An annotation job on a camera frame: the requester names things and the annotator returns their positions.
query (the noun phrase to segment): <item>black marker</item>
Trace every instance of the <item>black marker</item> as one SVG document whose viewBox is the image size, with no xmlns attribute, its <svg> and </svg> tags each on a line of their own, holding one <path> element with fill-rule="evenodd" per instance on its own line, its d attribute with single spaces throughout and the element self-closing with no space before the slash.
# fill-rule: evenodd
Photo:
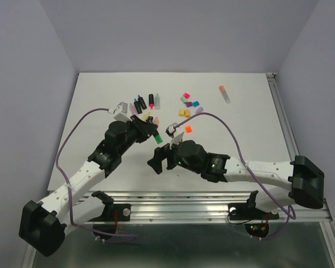
<svg viewBox="0 0 335 268">
<path fill-rule="evenodd" d="M 140 97 L 140 95 L 138 95 L 138 101 L 140 103 L 141 108 L 143 110 L 145 110 L 146 109 L 146 104 L 145 104 L 145 101 L 144 101 L 143 97 Z"/>
<path fill-rule="evenodd" d="M 149 117 L 147 118 L 146 122 L 147 122 L 147 123 L 154 124 L 154 123 L 152 122 L 152 119 L 153 119 L 153 117 L 152 117 L 152 116 L 149 116 Z M 154 133 L 153 133 L 152 135 L 154 136 L 154 139 L 155 139 L 155 141 L 156 141 L 157 144 L 162 143 L 162 138 L 161 138 L 161 136 L 160 136 L 160 134 L 158 133 L 157 130 L 154 131 Z"/>
<path fill-rule="evenodd" d="M 137 101 L 136 99 L 134 99 L 134 106 L 136 108 L 136 111 L 138 114 L 141 114 L 142 113 L 142 110 L 141 110 L 141 107 L 140 107 L 140 102 Z"/>
</svg>

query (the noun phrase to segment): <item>white table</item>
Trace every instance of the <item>white table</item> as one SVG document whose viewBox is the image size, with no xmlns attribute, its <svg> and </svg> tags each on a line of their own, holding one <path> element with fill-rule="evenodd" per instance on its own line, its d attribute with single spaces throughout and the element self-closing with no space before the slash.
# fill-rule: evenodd
<svg viewBox="0 0 335 268">
<path fill-rule="evenodd" d="M 226 104 L 218 89 L 224 85 L 231 99 Z M 80 73 L 65 124 L 63 139 L 79 118 L 87 111 L 98 108 L 114 108 L 120 102 L 132 103 L 137 95 L 148 102 L 148 94 L 158 93 L 160 110 L 150 111 L 160 119 L 160 135 L 164 145 L 170 142 L 165 128 L 180 122 L 180 101 L 184 92 L 190 99 L 199 101 L 204 111 L 223 119 L 236 135 L 247 160 L 289 161 L 289 154 L 276 113 L 265 74 L 226 73 Z M 95 112 L 86 118 L 66 145 L 60 165 L 72 176 L 104 138 L 111 114 Z M 184 140 L 192 139 L 206 151 L 238 157 L 236 146 L 221 123 L 207 116 L 190 121 L 192 133 Z M 107 192 L 249 192 L 257 188 L 254 183 L 210 183 L 200 176 L 176 167 L 165 169 L 156 175 L 146 161 L 151 159 L 157 144 L 153 138 L 133 145 L 122 158 L 121 165 L 108 178 L 91 191 Z M 64 182 L 53 168 L 48 191 L 57 189 Z"/>
</svg>

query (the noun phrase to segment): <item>small block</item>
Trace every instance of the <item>small block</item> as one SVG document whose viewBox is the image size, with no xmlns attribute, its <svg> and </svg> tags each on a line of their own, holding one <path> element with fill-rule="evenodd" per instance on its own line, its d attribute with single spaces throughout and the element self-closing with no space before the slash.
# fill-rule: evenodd
<svg viewBox="0 0 335 268">
<path fill-rule="evenodd" d="M 190 117 L 190 110 L 189 109 L 185 110 L 185 117 Z"/>
<path fill-rule="evenodd" d="M 181 108 L 179 111 L 179 116 L 184 116 L 184 114 L 185 114 L 185 109 Z"/>
<path fill-rule="evenodd" d="M 202 107 L 199 107 L 196 111 L 196 113 L 200 113 L 200 112 L 203 112 L 203 108 Z"/>
<path fill-rule="evenodd" d="M 184 96 L 182 96 L 180 99 L 181 99 L 181 101 L 182 101 L 183 103 L 188 102 L 188 99 L 186 99 Z"/>
<path fill-rule="evenodd" d="M 185 127 L 185 130 L 186 130 L 187 133 L 192 132 L 192 128 L 191 128 L 191 126 L 186 126 L 186 127 Z"/>
</svg>

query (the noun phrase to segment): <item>metal frame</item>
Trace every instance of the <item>metal frame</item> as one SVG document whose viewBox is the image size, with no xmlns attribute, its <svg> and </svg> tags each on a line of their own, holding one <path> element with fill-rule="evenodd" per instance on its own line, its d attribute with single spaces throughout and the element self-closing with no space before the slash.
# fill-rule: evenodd
<svg viewBox="0 0 335 268">
<path fill-rule="evenodd" d="M 294 159 L 294 156 L 298 155 L 299 152 L 277 90 L 275 74 L 266 74 L 266 77 L 290 159 Z M 86 193 L 80 202 L 88 198 L 90 194 L 90 192 Z M 130 222 L 122 222 L 121 224 L 221 224 L 227 222 L 227 204 L 245 201 L 250 192 L 113 192 L 107 194 L 114 198 L 115 203 L 132 204 Z M 332 217 L 326 201 L 323 209 L 306 209 L 298 205 L 295 205 L 294 209 L 297 220 L 293 222 L 320 222 L 335 267 L 335 237 L 330 227 L 329 222 L 332 221 Z M 280 210 L 278 222 L 285 220 L 286 217 Z M 32 267 L 35 253 L 36 250 L 29 245 L 22 267 Z"/>
<path fill-rule="evenodd" d="M 296 145 L 293 132 L 289 125 L 288 118 L 286 116 L 283 103 L 281 102 L 281 98 L 278 92 L 277 83 L 275 80 L 275 74 L 266 74 L 268 85 L 270 88 L 270 92 L 273 97 L 274 105 L 277 110 L 280 126 L 283 131 L 284 139 L 286 146 L 288 148 L 288 153 L 291 159 L 295 157 L 295 155 L 299 154 L 298 147 Z M 327 207 L 326 200 L 324 201 L 324 207 Z M 332 260 L 333 266 L 335 267 L 335 235 L 332 231 L 330 222 L 320 221 L 320 227 L 322 229 L 324 239 L 330 254 L 330 258 Z"/>
</svg>

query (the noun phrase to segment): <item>gray wall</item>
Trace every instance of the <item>gray wall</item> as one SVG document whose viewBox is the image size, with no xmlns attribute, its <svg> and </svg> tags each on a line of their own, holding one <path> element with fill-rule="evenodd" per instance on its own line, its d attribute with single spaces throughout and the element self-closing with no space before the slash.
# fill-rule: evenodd
<svg viewBox="0 0 335 268">
<path fill-rule="evenodd" d="M 335 0 L 320 0 L 277 83 L 300 153 L 326 174 L 335 230 Z"/>
<path fill-rule="evenodd" d="M 79 71 L 276 71 L 317 0 L 41 0 Z"/>
<path fill-rule="evenodd" d="M 45 194 L 75 82 L 38 0 L 0 0 L 0 267 L 20 267 L 22 207 Z"/>
</svg>

